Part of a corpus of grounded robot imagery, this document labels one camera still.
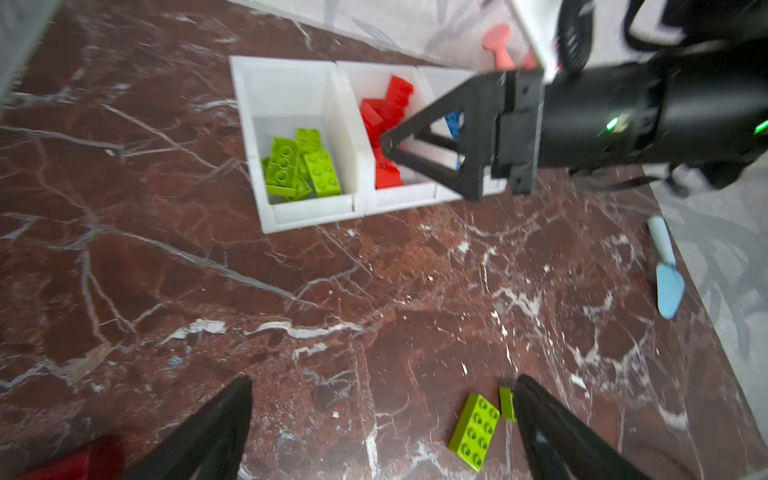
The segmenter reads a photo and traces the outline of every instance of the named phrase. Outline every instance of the black cable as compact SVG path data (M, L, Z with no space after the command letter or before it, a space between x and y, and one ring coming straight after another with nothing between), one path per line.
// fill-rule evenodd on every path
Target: black cable
M595 169L591 168L569 168L568 175L571 176L576 187L579 190L604 193L604 192L619 192L622 190L629 190L631 188L642 187L643 185L649 185L656 181L663 181L670 191L679 198L686 198L690 195L690 190L685 185L679 184L672 176L672 171L677 168L677 165L670 165L667 170L666 177L657 177L656 175L641 175L639 177L631 178L629 180L621 181L616 184L596 184L591 181L595 177Z
M577 74L592 52L594 0L563 0L558 17L558 54L563 70Z
M629 1L629 6L627 6L627 13L624 15L624 40L627 42L627 45L637 51L654 52L664 50L665 48L675 48L690 44L690 41L684 39L679 45L664 45L643 40L642 38L634 36L630 29L632 28L635 17L637 17L637 13L640 11L640 7L642 7L644 3L645 0Z

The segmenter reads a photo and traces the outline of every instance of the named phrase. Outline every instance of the lego brick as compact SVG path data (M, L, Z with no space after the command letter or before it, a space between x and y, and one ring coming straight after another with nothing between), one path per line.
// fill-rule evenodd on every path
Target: lego brick
M368 104L384 121L384 128L390 129L400 123L406 112L397 105L390 104L386 100L376 98L363 98L363 104Z
M412 93L413 85L402 78L393 75L392 79L389 80L389 87L387 88L386 96L384 98L393 105L405 108L411 101Z
M310 187L310 185L301 175L296 175L293 178L293 188L296 189L296 195L293 195L292 197L286 197L286 200L289 202L302 200L312 193L312 187Z
M299 175L304 179L305 182L310 182L312 178L310 177L310 171L306 169L306 160L304 159L304 156L306 154L302 154L299 156L298 166L299 166Z
M297 128L296 142L299 144L299 151L302 154L323 149L323 139L320 136L320 131L314 128Z
M376 167L376 189L401 187L400 170L397 167Z
M380 145L379 138L384 134L384 120L367 102L363 102L360 106L360 116L362 116L362 122L366 126L371 145L378 147Z
M310 171L312 183L318 197L341 195L341 185L333 168L333 161L328 151L321 150L304 156L306 167Z
M471 393L448 444L452 452L477 472L485 462L498 417L498 410L488 400Z
M394 167L390 159L384 156L381 147L373 148L373 156L376 157L376 166L380 168Z
M502 417L517 422L518 418L515 416L515 407L512 404L512 399L515 396L512 394L512 391L502 386L498 389L498 396L501 397L502 401Z
M272 195L292 197L296 195L293 178L299 148L290 138L275 137L272 154L266 163L266 191Z
M445 122L448 124L448 130L451 132L451 137L458 138L459 129L461 124L459 118L461 118L461 111L455 110L445 116Z

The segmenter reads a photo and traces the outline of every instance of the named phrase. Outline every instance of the green led light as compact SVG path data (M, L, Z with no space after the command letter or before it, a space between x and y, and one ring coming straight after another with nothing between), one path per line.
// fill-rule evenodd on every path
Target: green led light
M758 134L758 133L760 133L761 131L765 130L765 129L766 129L766 127L768 127L768 120L764 121L764 122L763 122L762 124L760 124L760 125L757 125L757 127L755 128L755 135L757 135L757 134Z

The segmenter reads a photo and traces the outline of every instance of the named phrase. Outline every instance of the lime green lego brick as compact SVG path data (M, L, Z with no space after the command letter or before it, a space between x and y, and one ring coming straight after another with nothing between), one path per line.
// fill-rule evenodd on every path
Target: lime green lego brick
M296 195L293 178L296 176L296 164L299 148L290 138L275 137L272 154L266 163L266 191L273 195L292 197Z
M497 423L498 410L481 395L471 393L448 448L480 472Z
M286 197L288 201L295 202L296 200L302 200L307 195L312 193L312 187L302 178L301 175L296 175L293 179L293 187L296 189L296 195L292 197Z
M307 181L312 181L312 178L310 177L310 171L306 169L306 160L304 158L304 154L300 154L299 156L299 175Z
M266 192L270 195L280 195L281 197L293 197L296 195L296 189L293 187L278 187L277 185L267 185Z
M341 185L333 169L333 161L328 151L321 150L304 156L306 167L310 170L310 177L315 186L318 197L331 197L341 195Z
M297 128L296 142L302 153L311 153L323 149L323 139L320 131L315 128Z
M502 417L517 422L518 417L515 416L515 406L512 404L512 399L515 396L512 395L512 391L502 386L498 389L498 396L501 397L502 401Z

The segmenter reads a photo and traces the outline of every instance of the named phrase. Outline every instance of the marble surface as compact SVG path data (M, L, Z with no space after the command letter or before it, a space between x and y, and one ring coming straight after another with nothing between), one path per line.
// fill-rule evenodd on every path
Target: marble surface
M523 372L653 478L768 465L698 295L654 310L650 189L545 172L264 236L233 54L413 61L223 0L67 2L0 120L0 472L104 433L135 461L241 373L245 480L472 478L463 402ZM479 477L528 476L506 424Z

